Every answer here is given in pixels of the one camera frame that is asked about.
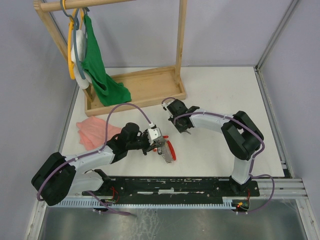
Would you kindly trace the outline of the keyring bunch with coloured tags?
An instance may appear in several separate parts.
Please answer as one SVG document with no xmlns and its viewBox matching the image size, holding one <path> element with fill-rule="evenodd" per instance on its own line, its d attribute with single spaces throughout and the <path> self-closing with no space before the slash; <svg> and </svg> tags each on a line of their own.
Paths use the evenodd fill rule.
<svg viewBox="0 0 320 240">
<path fill-rule="evenodd" d="M 169 141 L 169 136 L 163 136 L 162 142 L 155 142 L 155 144 L 162 145 L 162 153 L 157 153 L 162 156 L 166 163 L 170 164 L 177 160 L 175 150 L 172 143 Z"/>
</svg>

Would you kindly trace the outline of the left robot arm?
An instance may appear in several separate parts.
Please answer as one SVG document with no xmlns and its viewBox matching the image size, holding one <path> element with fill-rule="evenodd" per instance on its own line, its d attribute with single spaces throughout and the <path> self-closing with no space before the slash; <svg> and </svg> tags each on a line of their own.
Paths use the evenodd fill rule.
<svg viewBox="0 0 320 240">
<path fill-rule="evenodd" d="M 52 153 L 36 172 L 31 184 L 37 190 L 38 200 L 49 206 L 57 205 L 68 195 L 86 191 L 106 195 L 111 183 L 99 167 L 122 160 L 131 150 L 141 150 L 146 155 L 154 149 L 159 150 L 165 142 L 157 126 L 140 131 L 137 124 L 129 122 L 105 146 L 69 156 Z"/>
</svg>

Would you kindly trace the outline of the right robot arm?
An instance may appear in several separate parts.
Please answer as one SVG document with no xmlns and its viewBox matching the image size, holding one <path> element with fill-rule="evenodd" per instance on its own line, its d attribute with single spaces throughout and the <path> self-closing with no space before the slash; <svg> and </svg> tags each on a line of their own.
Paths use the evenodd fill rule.
<svg viewBox="0 0 320 240">
<path fill-rule="evenodd" d="M 254 161 L 265 149 L 264 136 L 244 111 L 222 114 L 206 111 L 198 106 L 186 107 L 183 101 L 168 97 L 161 102 L 169 113 L 169 121 L 179 133 L 191 128 L 202 128 L 221 133 L 234 156 L 229 189 L 236 196 L 247 191 L 252 179 Z"/>
</svg>

